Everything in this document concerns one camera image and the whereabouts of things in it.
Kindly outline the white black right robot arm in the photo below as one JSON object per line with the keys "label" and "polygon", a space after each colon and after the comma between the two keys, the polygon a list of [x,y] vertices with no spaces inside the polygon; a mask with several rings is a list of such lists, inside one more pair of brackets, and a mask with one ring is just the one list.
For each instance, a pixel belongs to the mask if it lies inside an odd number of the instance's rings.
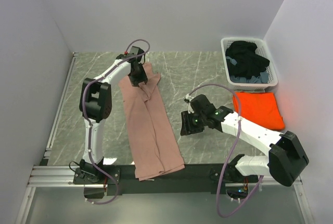
{"label": "white black right robot arm", "polygon": [[204,131],[206,127],[238,137],[262,152],[261,156],[240,154],[227,165],[232,181],[246,176],[271,176],[291,186],[309,163],[299,138],[293,132],[280,133],[255,124],[230,108],[216,108],[205,95],[187,96],[188,110],[181,113],[181,136]]}

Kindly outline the pink printed t-shirt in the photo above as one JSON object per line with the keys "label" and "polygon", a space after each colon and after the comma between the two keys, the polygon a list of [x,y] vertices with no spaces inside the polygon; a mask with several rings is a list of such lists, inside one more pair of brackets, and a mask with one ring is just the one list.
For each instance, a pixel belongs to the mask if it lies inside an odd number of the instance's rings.
{"label": "pink printed t-shirt", "polygon": [[134,87],[128,77],[119,82],[135,177],[140,181],[185,167],[159,92],[161,75],[153,72],[150,62],[143,67],[146,83]]}

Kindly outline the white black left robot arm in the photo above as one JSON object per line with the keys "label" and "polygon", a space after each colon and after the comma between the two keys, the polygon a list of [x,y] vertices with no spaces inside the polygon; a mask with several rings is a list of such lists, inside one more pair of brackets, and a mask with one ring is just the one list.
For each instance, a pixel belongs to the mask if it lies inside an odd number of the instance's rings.
{"label": "white black left robot arm", "polygon": [[79,166],[91,183],[99,183],[104,177],[102,141],[105,121],[112,110],[111,89],[125,77],[133,87],[148,82],[141,62],[145,54],[141,48],[132,46],[101,75],[83,81],[79,109],[85,123],[85,149]]}

